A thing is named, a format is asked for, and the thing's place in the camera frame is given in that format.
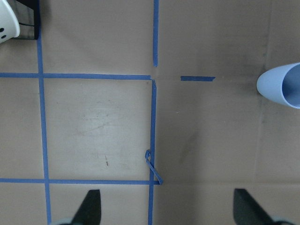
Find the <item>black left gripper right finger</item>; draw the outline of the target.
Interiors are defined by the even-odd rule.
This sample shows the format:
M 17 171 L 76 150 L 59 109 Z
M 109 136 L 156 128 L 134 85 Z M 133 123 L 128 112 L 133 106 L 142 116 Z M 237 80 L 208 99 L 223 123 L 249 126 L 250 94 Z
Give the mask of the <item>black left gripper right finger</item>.
M 243 188 L 236 188 L 233 193 L 233 219 L 237 225 L 274 225 L 276 223 Z

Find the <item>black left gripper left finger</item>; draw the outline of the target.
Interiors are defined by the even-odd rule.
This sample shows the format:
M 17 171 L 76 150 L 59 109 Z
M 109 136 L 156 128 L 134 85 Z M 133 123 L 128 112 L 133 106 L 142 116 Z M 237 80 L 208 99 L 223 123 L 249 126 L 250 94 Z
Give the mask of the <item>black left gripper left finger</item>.
M 99 225 L 101 223 L 100 190 L 89 190 L 75 213 L 71 225 Z

